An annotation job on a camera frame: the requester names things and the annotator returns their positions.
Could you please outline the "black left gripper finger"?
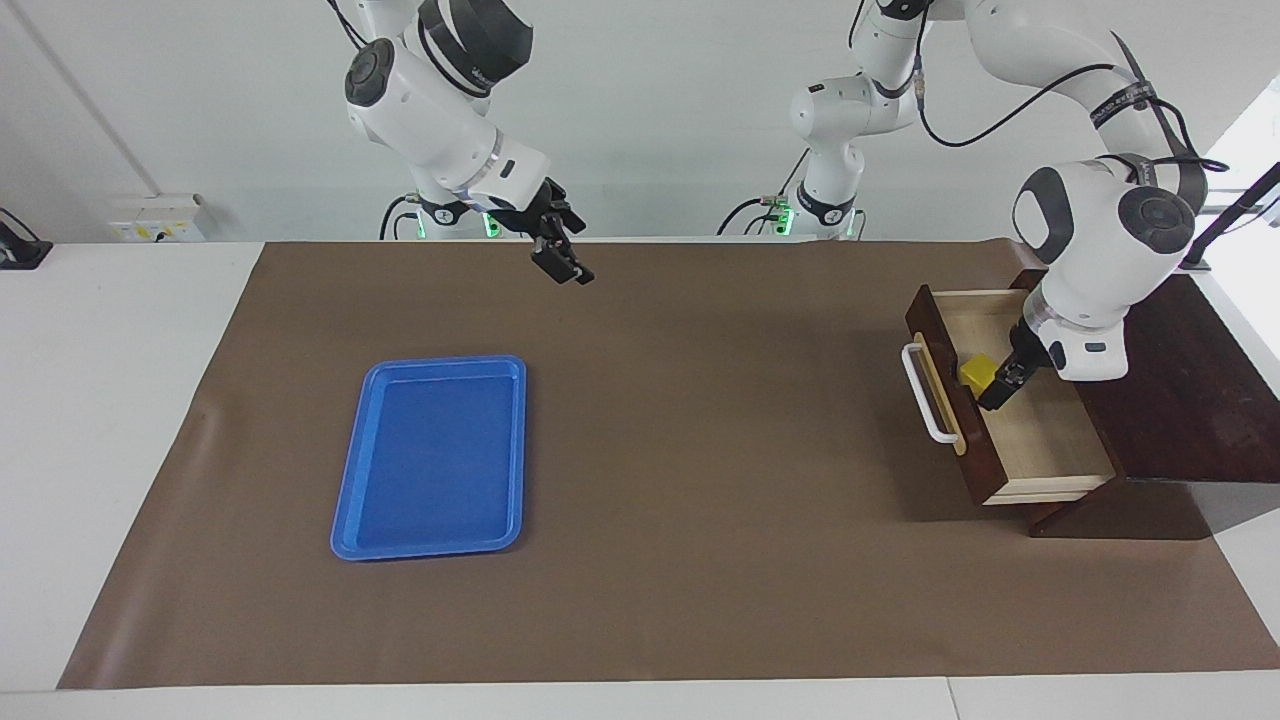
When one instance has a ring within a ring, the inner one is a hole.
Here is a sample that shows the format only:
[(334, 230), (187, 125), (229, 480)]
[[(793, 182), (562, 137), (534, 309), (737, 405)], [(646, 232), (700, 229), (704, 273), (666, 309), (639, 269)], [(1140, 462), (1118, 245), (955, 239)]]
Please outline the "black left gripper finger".
[(993, 379), (980, 392), (977, 402), (988, 411), (1000, 410), (1027, 383), (1027, 365), (1002, 363)]

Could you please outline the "yellow cube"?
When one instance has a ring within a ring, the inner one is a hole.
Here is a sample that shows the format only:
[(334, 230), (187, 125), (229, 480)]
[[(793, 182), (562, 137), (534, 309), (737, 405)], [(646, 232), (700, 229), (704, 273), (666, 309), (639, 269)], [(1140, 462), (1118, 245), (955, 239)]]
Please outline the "yellow cube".
[(987, 354), (974, 354), (957, 366), (957, 378), (979, 398), (993, 383), (1000, 363)]

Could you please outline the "wooden drawer with white handle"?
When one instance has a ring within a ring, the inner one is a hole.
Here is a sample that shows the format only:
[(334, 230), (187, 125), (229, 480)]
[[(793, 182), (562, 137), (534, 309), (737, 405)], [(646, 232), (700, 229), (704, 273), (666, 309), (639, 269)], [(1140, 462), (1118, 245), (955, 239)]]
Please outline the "wooden drawer with white handle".
[(978, 506), (1071, 502), (1115, 475), (1079, 393), (1055, 372), (1037, 372), (993, 411), (963, 380), (965, 363), (1009, 355), (1027, 295), (924, 284), (906, 313), (900, 360), (925, 433), (956, 459)]

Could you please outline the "dark wooden cabinet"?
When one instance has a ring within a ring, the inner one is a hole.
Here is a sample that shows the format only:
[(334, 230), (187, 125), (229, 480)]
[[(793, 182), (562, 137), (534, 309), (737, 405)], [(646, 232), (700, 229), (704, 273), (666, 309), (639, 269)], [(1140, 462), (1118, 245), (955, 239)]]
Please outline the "dark wooden cabinet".
[(1039, 538), (1202, 541), (1280, 509), (1280, 398), (1199, 286), (1176, 274), (1125, 320), (1128, 373), (1075, 391), (1114, 478), (1032, 505)]

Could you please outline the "blue plastic tray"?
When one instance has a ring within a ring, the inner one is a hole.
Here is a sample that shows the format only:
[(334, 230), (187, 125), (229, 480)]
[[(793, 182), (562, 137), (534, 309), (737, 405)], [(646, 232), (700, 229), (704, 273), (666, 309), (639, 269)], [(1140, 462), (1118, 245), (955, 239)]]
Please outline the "blue plastic tray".
[(513, 546), (524, 529), (529, 372), (512, 355), (404, 359), (361, 386), (335, 502), (347, 562)]

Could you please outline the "black slanted stand pole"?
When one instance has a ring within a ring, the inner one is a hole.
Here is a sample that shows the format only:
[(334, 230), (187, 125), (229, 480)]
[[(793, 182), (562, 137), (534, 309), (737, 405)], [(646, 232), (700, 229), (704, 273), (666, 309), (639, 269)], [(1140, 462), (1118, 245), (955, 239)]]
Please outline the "black slanted stand pole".
[(1222, 208), (1220, 214), (1192, 241), (1179, 268), (1187, 272), (1207, 272), (1210, 265), (1204, 261), (1204, 255), (1210, 245), (1222, 234), (1231, 231), (1245, 215), (1262, 217), (1270, 205), (1262, 204), (1276, 187), (1280, 187), (1280, 161), (1274, 163), (1253, 184), (1243, 191), (1230, 205)]

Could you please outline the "brown table mat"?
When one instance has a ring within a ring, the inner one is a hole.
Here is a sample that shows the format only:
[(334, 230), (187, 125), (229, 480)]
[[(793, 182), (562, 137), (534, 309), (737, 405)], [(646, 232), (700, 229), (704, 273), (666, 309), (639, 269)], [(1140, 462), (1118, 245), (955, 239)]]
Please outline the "brown table mat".
[[(905, 313), (1009, 287), (1007, 242), (582, 254), (266, 246), (60, 688), (1280, 667), (1212, 541), (1030, 538), (925, 436)], [(529, 369), (517, 541), (338, 559), (367, 370), (490, 354)]]

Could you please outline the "black stand base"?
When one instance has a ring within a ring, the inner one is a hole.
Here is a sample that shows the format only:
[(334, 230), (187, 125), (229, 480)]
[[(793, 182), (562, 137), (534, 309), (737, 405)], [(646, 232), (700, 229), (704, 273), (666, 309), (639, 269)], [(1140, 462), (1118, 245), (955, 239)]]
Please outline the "black stand base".
[(52, 251), (27, 223), (0, 206), (0, 270), (33, 270)]

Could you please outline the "white wall socket box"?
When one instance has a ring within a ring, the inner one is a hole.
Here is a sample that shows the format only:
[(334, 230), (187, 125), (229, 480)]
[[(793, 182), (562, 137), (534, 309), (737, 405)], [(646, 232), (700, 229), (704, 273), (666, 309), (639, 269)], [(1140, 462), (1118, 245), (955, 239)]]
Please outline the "white wall socket box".
[(108, 227), (122, 242), (198, 243), (214, 233), (212, 218), (197, 193), (114, 196), (108, 201)]

